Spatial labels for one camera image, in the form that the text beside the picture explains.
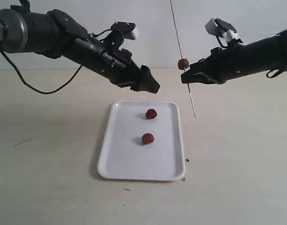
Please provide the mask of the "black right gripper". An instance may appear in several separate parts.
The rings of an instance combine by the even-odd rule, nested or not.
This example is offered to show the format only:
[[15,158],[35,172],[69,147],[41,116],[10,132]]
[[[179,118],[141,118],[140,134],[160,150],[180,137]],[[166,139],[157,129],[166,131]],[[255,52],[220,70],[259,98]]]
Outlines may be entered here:
[[181,74],[182,83],[224,84],[246,76],[244,46],[227,49],[214,48],[210,56],[190,65],[190,71]]

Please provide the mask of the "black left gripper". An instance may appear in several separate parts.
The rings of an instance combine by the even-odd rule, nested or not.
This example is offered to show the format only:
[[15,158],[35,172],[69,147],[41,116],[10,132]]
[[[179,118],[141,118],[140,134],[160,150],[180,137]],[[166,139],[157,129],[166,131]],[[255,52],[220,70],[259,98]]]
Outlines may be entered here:
[[133,91],[156,94],[160,84],[153,78],[150,68],[140,68],[125,53],[112,52],[104,43],[93,38],[76,38],[70,42],[70,60],[107,78],[112,84]]

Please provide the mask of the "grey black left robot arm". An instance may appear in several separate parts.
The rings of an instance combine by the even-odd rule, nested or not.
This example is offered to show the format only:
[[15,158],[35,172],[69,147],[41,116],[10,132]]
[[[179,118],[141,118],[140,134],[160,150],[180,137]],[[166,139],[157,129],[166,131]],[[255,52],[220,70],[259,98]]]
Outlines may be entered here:
[[0,10],[0,52],[37,53],[51,59],[66,57],[105,78],[133,91],[157,93],[160,85],[147,66],[138,67],[132,53],[122,48],[125,39],[134,40],[134,23],[116,22],[107,36],[98,36],[78,24],[67,13],[54,9],[46,14],[25,7]]

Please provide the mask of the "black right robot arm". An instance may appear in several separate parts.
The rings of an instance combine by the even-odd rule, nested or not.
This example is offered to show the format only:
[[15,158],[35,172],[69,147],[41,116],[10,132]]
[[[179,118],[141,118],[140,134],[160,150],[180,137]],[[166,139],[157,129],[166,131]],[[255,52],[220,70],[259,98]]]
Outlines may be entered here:
[[231,24],[221,25],[220,20],[211,22],[206,25],[207,32],[217,39],[225,39],[228,45],[212,49],[210,56],[191,64],[181,74],[182,83],[224,84],[263,71],[275,71],[272,77],[277,77],[287,70],[287,29],[245,45]]

